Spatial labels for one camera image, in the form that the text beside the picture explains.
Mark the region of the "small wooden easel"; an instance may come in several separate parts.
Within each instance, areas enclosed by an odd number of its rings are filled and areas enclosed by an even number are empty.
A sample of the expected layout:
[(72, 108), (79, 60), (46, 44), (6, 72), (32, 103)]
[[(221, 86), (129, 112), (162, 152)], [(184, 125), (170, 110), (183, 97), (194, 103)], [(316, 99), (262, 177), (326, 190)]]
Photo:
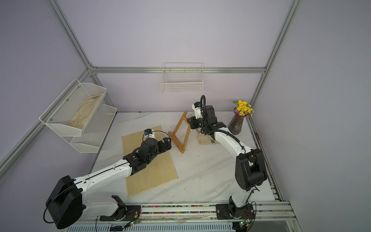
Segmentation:
[(186, 152), (191, 132), (200, 132), (199, 129), (191, 129), (191, 126), (187, 121), (187, 119), (191, 116), (194, 116), (194, 114), (187, 111), (181, 113), (176, 120), (174, 128), (170, 129), (168, 132), (170, 138), (181, 154), (185, 154)]

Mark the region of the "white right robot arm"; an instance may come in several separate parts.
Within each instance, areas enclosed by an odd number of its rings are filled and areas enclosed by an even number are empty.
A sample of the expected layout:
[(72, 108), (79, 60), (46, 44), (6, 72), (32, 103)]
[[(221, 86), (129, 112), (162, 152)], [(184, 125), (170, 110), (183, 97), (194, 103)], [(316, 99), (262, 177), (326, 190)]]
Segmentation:
[(230, 197), (228, 214), (235, 219), (242, 218), (252, 194), (259, 191), (258, 187), (268, 178), (264, 155), (260, 149), (245, 145), (224, 123), (217, 121), (211, 105), (198, 101), (192, 109), (195, 115), (187, 119), (191, 129), (200, 129), (202, 134), (211, 136), (235, 158), (234, 176), (240, 190)]

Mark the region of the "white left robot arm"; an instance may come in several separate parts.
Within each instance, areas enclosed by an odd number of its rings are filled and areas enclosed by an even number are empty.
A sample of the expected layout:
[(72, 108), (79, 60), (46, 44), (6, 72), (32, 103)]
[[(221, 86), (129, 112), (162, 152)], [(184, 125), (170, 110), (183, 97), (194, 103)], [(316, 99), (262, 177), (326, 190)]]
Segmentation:
[(81, 218), (108, 217), (116, 221), (132, 218), (126, 204), (118, 195), (103, 200), (93, 200), (91, 196), (113, 182), (142, 171), (157, 155), (172, 148), (172, 140), (147, 138), (141, 146), (130, 154), (110, 165), (86, 176), (62, 177), (45, 203), (52, 223), (61, 230), (70, 227)]

